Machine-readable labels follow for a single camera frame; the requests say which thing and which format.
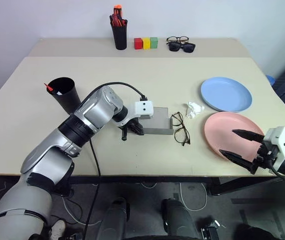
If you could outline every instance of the gray floor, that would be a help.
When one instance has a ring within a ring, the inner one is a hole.
[[[95,186],[77,184],[73,186],[71,198],[83,208],[82,222],[86,221],[89,206],[93,199]],[[204,204],[205,192],[199,183],[182,183],[183,198],[189,208],[199,208]],[[130,220],[127,223],[127,237],[143,235],[165,235],[160,215],[160,204],[164,198],[180,199],[178,183],[158,183],[153,189],[146,189],[140,184],[102,184],[90,222],[103,218],[111,202],[116,197],[125,197],[130,203]],[[79,216],[79,208],[68,203],[69,208]],[[53,196],[52,214],[73,222],[66,213],[62,199]],[[285,182],[261,183],[257,186],[221,196],[209,196],[204,210],[190,213],[198,223],[209,216],[217,219],[226,228],[219,228],[221,240],[233,239],[233,232],[240,223],[259,227],[271,232],[275,237],[285,239]],[[69,233],[82,229],[80,224],[68,225]],[[87,240],[94,240],[99,224],[88,228]]]

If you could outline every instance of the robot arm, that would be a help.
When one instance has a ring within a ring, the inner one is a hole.
[[[258,167],[268,168],[272,173],[285,180],[281,174],[285,175],[285,126],[270,128],[266,135],[247,131],[243,129],[232,130],[241,138],[249,141],[261,143],[257,152],[257,157],[252,161],[247,161],[242,156],[220,149],[219,151],[233,163],[246,168],[251,174],[255,174]]]
[[[72,158],[104,125],[112,120],[117,127],[143,135],[135,118],[152,115],[151,101],[126,108],[109,86],[96,90],[24,160],[18,183],[0,200],[0,239],[28,240],[41,234],[50,218],[51,193],[68,180],[74,170]]]

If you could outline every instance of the black cable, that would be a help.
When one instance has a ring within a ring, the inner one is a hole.
[[[95,153],[95,150],[94,150],[93,142],[92,142],[91,139],[89,139],[89,143],[90,143],[90,147],[91,147],[91,151],[92,151],[94,160],[95,160],[95,162],[96,162],[99,181],[98,181],[98,185],[97,185],[96,191],[95,191],[94,196],[93,196],[93,200],[92,200],[92,203],[91,203],[90,211],[89,211],[89,213],[88,213],[86,225],[84,226],[83,239],[86,239],[86,233],[87,233],[87,229],[88,229],[88,224],[89,224],[89,221],[90,221],[90,219],[91,219],[91,215],[92,215],[92,212],[93,212],[93,209],[94,209],[94,205],[95,205],[96,198],[97,198],[98,191],[99,191],[99,187],[100,187],[101,176],[102,176],[102,175],[101,175],[101,169],[100,169],[99,163],[98,163],[98,159],[97,159],[97,156],[96,156],[96,153]]]
[[[70,200],[69,198],[65,198],[68,202],[70,202],[70,203],[72,203],[72,204],[75,204],[76,206],[78,206],[79,207],[79,209],[80,209],[80,217],[78,218],[78,221],[80,222],[81,221],[81,219],[82,219],[82,217],[83,217],[83,208],[82,208],[82,206],[80,206],[77,202],[75,202],[75,201],[73,201],[73,200]],[[68,207],[69,208],[69,211],[74,215],[74,216],[76,216],[72,211],[71,211],[71,209],[70,209],[70,207]]]
[[[95,150],[94,150],[94,146],[93,146],[93,142],[92,142],[91,139],[89,139],[89,143],[90,143],[90,147],[91,147],[91,151],[92,151],[94,160],[95,160],[95,162],[96,162],[97,171],[98,171],[98,177],[101,177],[101,176],[102,176],[102,174],[101,174],[101,169],[99,168],[98,159],[97,159],[97,156],[96,156],[96,153],[95,153]]]
[[[271,171],[279,178],[281,178],[282,180],[285,181],[285,176],[281,175],[279,172],[276,171],[276,169],[274,168],[273,166],[273,161],[272,160],[269,160],[268,161],[268,165],[269,165],[269,168],[271,169]]]
[[[147,101],[147,97],[142,94],[137,88],[133,87],[132,85],[125,83],[125,82],[121,82],[121,81],[112,81],[112,82],[107,82],[104,83],[102,85],[99,85],[98,87],[96,87],[94,90],[92,90],[86,97],[85,99],[80,103],[79,108],[81,108],[83,106],[83,104],[94,94],[94,92],[96,92],[98,89],[104,87],[104,86],[108,86],[108,85],[125,85],[127,87],[130,87],[131,89],[135,90],[140,96],[141,96],[141,101]]]
[[[102,88],[104,86],[108,86],[108,85],[125,85],[125,86],[130,87],[131,89],[135,90],[141,96],[141,98],[140,98],[141,101],[147,101],[148,100],[147,97],[144,94],[142,94],[140,91],[138,91],[132,85],[130,85],[128,83],[125,83],[125,82],[121,82],[121,81],[113,81],[113,82],[104,83],[104,84],[96,87],[94,90],[92,90],[87,95],[87,97],[80,103],[78,109],[83,106],[83,104],[94,94],[94,92],[96,92],[98,89],[100,89],[100,88]],[[92,212],[93,212],[93,209],[94,209],[94,205],[95,205],[96,198],[97,198],[97,195],[98,195],[98,191],[99,191],[99,188],[100,188],[101,176],[102,176],[101,169],[100,169],[99,163],[98,163],[98,159],[97,159],[97,156],[96,156],[96,153],[95,153],[95,150],[94,150],[93,142],[92,142],[91,139],[89,139],[89,143],[90,143],[90,147],[91,147],[91,151],[92,151],[94,160],[96,162],[96,167],[97,167],[97,171],[98,171],[99,180],[98,180],[97,188],[96,188],[96,191],[94,193],[93,200],[92,200],[92,203],[91,203],[91,207],[90,207],[90,210],[89,210],[89,213],[88,213],[86,225],[85,225],[84,230],[83,230],[83,239],[86,239],[86,233],[87,233],[87,229],[88,229],[88,224],[89,224],[89,221],[91,219],[91,215],[92,215]]]

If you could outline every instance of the eyeglasses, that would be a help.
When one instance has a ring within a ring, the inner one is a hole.
[[[195,50],[196,45],[188,42],[189,37],[187,36],[170,36],[166,39],[169,46],[169,50],[177,52],[179,49],[183,49],[185,53],[192,53]]]
[[[191,144],[191,138],[185,127],[183,115],[180,112],[176,112],[171,115],[171,121],[173,126],[180,127],[174,132],[174,139],[176,142],[183,146],[185,146],[185,144]]]

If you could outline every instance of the gray block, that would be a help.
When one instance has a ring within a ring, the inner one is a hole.
[[[168,117],[168,107],[154,107],[150,119],[139,119],[145,134],[173,135],[173,124]]]

